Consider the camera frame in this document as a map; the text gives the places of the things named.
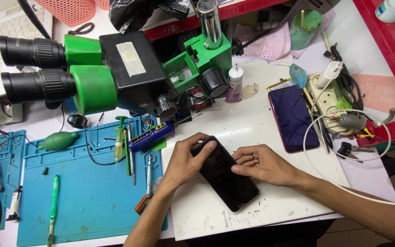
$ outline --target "green microscope body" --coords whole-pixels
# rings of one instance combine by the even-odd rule
[[[165,64],[142,31],[102,35],[98,40],[66,34],[64,45],[1,36],[7,66],[42,69],[1,73],[7,96],[15,104],[73,97],[83,115],[119,107],[159,117],[173,116],[178,94],[192,87],[200,87],[209,98],[219,98],[229,87],[231,43],[220,31],[215,0],[200,0],[197,14],[202,34],[186,41],[186,51]],[[186,67],[192,75],[172,83],[168,75]]]

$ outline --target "electrical outlet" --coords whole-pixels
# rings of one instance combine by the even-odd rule
[[[318,77],[321,75],[321,73],[316,73],[313,75],[307,76],[307,83],[306,83],[306,88],[308,91],[310,91],[314,98],[318,98],[318,95],[322,91],[322,89],[318,89],[315,87],[315,83],[318,80]],[[323,94],[321,94],[318,102],[316,103],[316,106],[318,107],[318,110],[320,111],[321,115],[324,115],[326,113],[330,113],[333,111],[337,111],[338,108],[336,106],[337,100],[336,100],[336,95],[334,93],[334,90],[332,88],[332,85],[330,84],[326,90],[324,90]],[[339,113],[332,113],[330,116],[339,116],[341,114],[347,113],[346,111],[344,112],[339,112]],[[337,126],[337,122],[330,120],[328,118],[323,118],[324,119],[324,124],[326,125],[326,128],[328,131],[332,134],[335,133],[341,133],[341,132],[346,132],[347,128],[342,127],[342,126]]]

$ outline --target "wooden stick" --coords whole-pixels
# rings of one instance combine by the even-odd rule
[[[304,29],[304,10],[301,11],[301,29]]]

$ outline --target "white table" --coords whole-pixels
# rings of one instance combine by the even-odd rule
[[[96,15],[91,21],[95,23],[96,27],[94,31],[85,35],[85,37],[98,38],[99,35],[117,32],[113,28],[112,24],[109,22],[109,19],[107,18],[107,11],[103,11],[98,7],[96,9]],[[54,26],[54,39],[62,43],[63,34],[67,33],[69,30],[75,30],[75,28],[68,28],[63,23],[57,21],[57,23]],[[316,73],[318,71],[325,69],[326,65],[328,64],[327,60],[322,57],[322,53],[324,50],[325,50],[325,46],[320,37],[315,41],[315,43],[312,46],[309,47],[309,49],[300,57],[300,59],[294,62],[297,63],[302,68],[306,69],[308,74]],[[273,80],[277,81],[279,78],[280,77],[276,76]],[[27,130],[27,136],[30,138],[30,140],[36,140],[36,139],[45,138],[48,135],[52,134],[53,132],[57,132],[62,125],[63,119],[62,119],[60,108],[51,111],[46,109],[43,102],[36,102],[33,104],[25,104],[24,109],[25,109],[24,110],[25,120],[22,123],[2,125],[1,129],[7,132],[25,129]],[[115,121],[116,115],[129,116],[129,112],[127,110],[122,110],[122,109],[116,109],[114,111],[107,112],[104,115],[102,124]],[[96,122],[100,117],[100,113],[89,115],[88,117],[93,122]],[[221,132],[223,127],[217,126],[217,128],[219,128],[219,131]],[[73,129],[68,124],[65,124],[63,130],[74,131],[75,129]],[[184,136],[185,135],[190,136],[200,130],[187,129],[186,125],[184,125],[182,126],[181,131]],[[335,150],[337,150],[339,146],[340,146],[340,141],[339,140],[334,141]],[[357,154],[357,156],[362,159],[362,158],[374,157],[374,154],[361,153],[361,154]],[[345,176],[347,177],[348,182],[352,188],[395,202],[394,189],[392,188],[392,185],[389,182],[389,178],[380,159],[367,161],[364,162],[363,164],[359,164],[351,160],[339,159],[339,161],[342,166],[342,170],[345,173]],[[337,217],[340,217],[340,215],[338,214],[322,215],[322,216],[314,216],[308,219],[292,221],[289,223],[327,219],[327,218],[337,218]],[[166,231],[162,232],[161,238],[174,237],[173,224],[170,214],[168,214],[168,225],[169,228]],[[17,232],[18,232],[17,222],[13,222],[13,221],[6,222],[5,229],[0,231],[0,246],[15,247]],[[115,237],[109,237],[103,239],[91,239],[91,240],[84,240],[78,242],[56,244],[55,246],[56,247],[107,246],[112,244],[122,244],[124,243],[126,238],[127,236],[115,236]]]

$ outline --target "phone screen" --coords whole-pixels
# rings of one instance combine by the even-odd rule
[[[235,174],[231,171],[231,166],[236,161],[228,151],[218,142],[216,137],[210,136],[198,147],[191,150],[191,154],[196,156],[209,141],[216,141],[217,146],[205,160],[200,169],[200,174],[207,180],[216,191],[228,208],[237,212],[246,203],[259,194],[259,189],[249,177]]]
[[[309,111],[298,86],[290,86],[268,93],[272,109],[278,123],[284,148],[288,153],[303,150],[304,134],[312,123]],[[306,149],[320,146],[314,128],[306,137]]]

